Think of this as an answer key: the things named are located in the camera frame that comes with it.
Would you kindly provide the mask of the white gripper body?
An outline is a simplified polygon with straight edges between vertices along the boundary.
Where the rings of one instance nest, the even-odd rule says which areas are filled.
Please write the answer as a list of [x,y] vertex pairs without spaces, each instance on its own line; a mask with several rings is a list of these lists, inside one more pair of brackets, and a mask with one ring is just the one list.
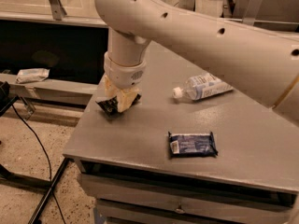
[[129,89],[141,82],[146,69],[146,62],[135,66],[122,66],[113,62],[106,52],[104,71],[110,81],[119,89]]

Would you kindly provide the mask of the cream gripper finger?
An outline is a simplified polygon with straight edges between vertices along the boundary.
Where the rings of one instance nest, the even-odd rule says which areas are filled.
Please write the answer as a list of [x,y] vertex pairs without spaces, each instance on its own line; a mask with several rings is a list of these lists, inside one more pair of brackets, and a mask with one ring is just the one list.
[[117,95],[119,89],[114,85],[108,76],[104,76],[105,95],[107,98],[113,98]]
[[117,91],[118,111],[120,113],[130,108],[138,92],[139,88],[137,87]]

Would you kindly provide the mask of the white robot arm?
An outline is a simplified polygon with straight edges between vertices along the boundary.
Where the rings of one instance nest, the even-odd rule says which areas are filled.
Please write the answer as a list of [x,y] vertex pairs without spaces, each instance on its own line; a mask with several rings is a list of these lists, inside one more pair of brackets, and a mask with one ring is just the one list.
[[109,27],[105,72],[116,87],[140,82],[145,49],[155,41],[299,123],[296,40],[161,0],[95,0],[95,7]]

